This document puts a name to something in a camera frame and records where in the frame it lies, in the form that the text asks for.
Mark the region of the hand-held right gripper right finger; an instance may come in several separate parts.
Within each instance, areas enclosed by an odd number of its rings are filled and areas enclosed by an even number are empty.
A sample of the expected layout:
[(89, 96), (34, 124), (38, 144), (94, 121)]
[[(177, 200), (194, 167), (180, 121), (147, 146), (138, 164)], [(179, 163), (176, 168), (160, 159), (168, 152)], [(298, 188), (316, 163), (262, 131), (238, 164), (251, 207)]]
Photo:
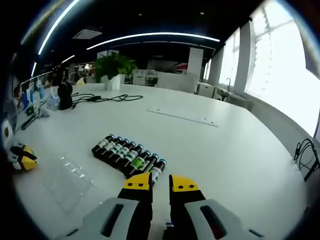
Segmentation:
[(240, 217), (214, 199), (206, 198), (197, 184), (184, 176), (169, 176), (170, 219), (175, 240), (263, 240), (245, 228)]

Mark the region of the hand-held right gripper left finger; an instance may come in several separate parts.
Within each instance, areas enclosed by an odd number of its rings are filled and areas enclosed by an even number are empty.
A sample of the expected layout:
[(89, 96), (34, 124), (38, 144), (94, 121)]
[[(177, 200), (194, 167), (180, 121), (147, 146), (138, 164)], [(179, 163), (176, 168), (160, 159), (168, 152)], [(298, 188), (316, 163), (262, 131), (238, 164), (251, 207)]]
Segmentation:
[(60, 240), (147, 240), (153, 218), (150, 172), (127, 179), (110, 197), (83, 218), (82, 226)]

